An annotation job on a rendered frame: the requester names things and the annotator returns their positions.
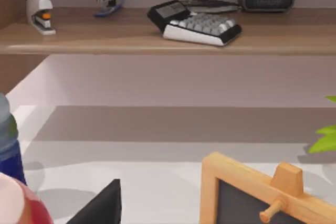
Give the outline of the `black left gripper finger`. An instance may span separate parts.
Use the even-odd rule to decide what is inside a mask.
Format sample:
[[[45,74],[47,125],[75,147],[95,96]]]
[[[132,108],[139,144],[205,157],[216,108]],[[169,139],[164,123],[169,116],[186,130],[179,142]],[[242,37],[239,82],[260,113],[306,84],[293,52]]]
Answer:
[[[120,179],[114,179],[66,224],[121,224]]]

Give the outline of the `red and white can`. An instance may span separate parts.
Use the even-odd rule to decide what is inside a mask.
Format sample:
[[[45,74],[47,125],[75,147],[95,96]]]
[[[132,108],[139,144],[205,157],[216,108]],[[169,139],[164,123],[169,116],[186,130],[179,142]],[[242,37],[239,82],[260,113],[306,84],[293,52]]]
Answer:
[[[54,224],[44,203],[20,181],[0,173],[0,224]]]

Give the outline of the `blue bottle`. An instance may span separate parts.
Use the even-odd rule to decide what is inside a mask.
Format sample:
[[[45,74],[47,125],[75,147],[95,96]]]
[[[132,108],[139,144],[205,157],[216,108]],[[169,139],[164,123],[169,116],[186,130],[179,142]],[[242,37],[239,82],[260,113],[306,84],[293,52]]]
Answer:
[[[0,172],[27,185],[16,120],[3,93],[0,93]]]

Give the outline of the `wooden framed blackboard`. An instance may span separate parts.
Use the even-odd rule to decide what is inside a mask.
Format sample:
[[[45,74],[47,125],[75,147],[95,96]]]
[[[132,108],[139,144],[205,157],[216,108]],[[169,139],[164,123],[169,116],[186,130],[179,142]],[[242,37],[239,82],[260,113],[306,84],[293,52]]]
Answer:
[[[272,177],[215,152],[202,160],[199,224],[336,224],[336,206],[303,189],[303,171]]]

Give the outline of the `wooden shelf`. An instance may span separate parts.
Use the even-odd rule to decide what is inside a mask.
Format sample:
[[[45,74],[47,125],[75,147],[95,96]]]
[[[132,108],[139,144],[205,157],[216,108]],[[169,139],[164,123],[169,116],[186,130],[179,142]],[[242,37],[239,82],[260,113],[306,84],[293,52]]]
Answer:
[[[243,35],[219,48],[164,40],[143,8],[108,19],[92,8],[58,7],[57,33],[42,36],[27,23],[24,1],[0,0],[0,91],[10,92],[51,54],[336,56],[336,8],[294,8],[285,14],[235,13]]]

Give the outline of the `white stapler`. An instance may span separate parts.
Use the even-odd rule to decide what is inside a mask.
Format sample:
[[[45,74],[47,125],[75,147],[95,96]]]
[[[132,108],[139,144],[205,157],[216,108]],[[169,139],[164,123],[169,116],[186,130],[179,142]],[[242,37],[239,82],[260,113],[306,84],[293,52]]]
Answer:
[[[51,0],[27,0],[26,16],[28,23],[44,36],[55,35],[56,31],[51,25]]]

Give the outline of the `black and white calculator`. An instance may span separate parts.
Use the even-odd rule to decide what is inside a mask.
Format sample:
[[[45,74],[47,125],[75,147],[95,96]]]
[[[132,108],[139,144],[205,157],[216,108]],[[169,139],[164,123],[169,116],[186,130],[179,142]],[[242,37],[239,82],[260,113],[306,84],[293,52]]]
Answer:
[[[225,46],[242,32],[234,19],[193,13],[179,0],[151,7],[147,17],[158,27],[163,38],[168,40]]]

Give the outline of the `black computer mouse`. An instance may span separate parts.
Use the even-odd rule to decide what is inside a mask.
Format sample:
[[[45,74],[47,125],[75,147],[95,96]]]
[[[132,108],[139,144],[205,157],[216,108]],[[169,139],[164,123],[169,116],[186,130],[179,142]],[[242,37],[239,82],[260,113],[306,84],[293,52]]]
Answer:
[[[240,10],[237,3],[222,0],[182,0],[181,3],[192,13],[220,14]]]

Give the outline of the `green plant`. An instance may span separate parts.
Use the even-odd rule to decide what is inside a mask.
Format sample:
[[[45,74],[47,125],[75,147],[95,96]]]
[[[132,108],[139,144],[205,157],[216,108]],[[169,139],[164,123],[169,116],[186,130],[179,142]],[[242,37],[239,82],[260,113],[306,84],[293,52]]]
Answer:
[[[308,150],[308,153],[336,151],[336,124],[328,125],[316,131],[322,135]]]

